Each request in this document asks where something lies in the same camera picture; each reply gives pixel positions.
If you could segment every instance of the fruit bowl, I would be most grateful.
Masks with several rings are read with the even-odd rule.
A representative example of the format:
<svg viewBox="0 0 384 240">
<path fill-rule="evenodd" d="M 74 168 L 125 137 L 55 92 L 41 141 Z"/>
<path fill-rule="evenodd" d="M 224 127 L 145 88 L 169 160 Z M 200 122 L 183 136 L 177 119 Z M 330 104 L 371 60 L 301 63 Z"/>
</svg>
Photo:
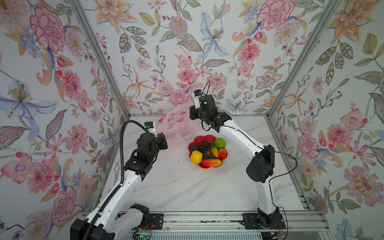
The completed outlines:
<svg viewBox="0 0 384 240">
<path fill-rule="evenodd" d="M 220 167 L 228 156 L 225 145 L 224 139 L 213 135 L 197 136 L 188 145 L 189 158 L 204 169 Z"/>
</svg>

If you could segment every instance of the pink plastic bag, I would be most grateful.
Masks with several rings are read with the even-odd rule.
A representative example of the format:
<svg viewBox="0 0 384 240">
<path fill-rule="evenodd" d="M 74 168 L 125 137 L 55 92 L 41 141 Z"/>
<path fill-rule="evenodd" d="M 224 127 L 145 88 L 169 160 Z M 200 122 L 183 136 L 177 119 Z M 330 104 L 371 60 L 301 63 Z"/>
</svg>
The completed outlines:
<svg viewBox="0 0 384 240">
<path fill-rule="evenodd" d="M 168 149 L 189 143 L 194 138 L 199 121 L 189 119 L 189 102 L 178 105 L 156 123 L 156 131 L 166 136 Z"/>
</svg>

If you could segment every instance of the green lime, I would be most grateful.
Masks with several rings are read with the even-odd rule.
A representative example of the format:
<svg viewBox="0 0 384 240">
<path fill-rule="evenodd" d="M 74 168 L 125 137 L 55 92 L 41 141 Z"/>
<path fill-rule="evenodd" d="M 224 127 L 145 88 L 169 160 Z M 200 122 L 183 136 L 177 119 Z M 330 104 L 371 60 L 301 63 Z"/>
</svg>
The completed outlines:
<svg viewBox="0 0 384 240">
<path fill-rule="evenodd" d="M 218 139 L 216 139 L 216 141 L 215 141 L 215 146 L 216 146 L 217 148 L 225 148 L 225 140 L 222 139 L 222 138 L 218 138 Z"/>
</svg>

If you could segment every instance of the marble surface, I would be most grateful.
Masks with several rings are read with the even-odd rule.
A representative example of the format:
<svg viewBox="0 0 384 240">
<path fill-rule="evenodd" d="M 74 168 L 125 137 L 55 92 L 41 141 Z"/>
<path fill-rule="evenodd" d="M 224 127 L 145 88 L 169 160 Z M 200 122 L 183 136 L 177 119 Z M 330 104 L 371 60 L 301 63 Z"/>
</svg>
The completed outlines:
<svg viewBox="0 0 384 240">
<path fill-rule="evenodd" d="M 132 117 L 144 123 L 158 121 L 160 117 Z M 236 124 L 257 141 L 276 146 L 263 117 L 233 117 Z M 135 124 L 127 125 L 124 134 L 126 161 L 136 149 L 136 141 L 143 130 Z M 134 203 L 149 207 L 151 211 L 250 211 L 258 207 L 254 182 L 246 174 L 250 160 L 229 139 L 214 130 L 205 132 L 197 128 L 195 136 L 211 134 L 227 141 L 228 157 L 218 168 L 202 169 L 190 162 L 188 143 L 176 149 L 162 150 L 144 181 L 129 196 L 122 210 Z M 280 154 L 275 154 L 274 175 L 287 170 Z M 119 178 L 119 166 L 114 164 L 103 196 Z M 275 203 L 285 210 L 303 210 L 289 175 L 272 180 Z"/>
</svg>

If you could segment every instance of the floral wallpaper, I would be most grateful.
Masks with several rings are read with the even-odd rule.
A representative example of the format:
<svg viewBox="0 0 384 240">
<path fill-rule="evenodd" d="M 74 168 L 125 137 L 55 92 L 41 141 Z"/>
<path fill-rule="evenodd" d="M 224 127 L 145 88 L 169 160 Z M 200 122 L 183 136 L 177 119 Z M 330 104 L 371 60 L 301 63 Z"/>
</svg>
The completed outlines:
<svg viewBox="0 0 384 240">
<path fill-rule="evenodd" d="M 0 239 L 69 239 L 122 114 L 65 0 L 0 0 L 0 42 Z"/>
<path fill-rule="evenodd" d="M 209 82 L 222 111 L 263 114 L 327 1 L 81 3 L 130 113 L 166 113 Z"/>
<path fill-rule="evenodd" d="M 384 238 L 383 8 L 344 0 L 272 118 L 339 240 Z"/>
</svg>

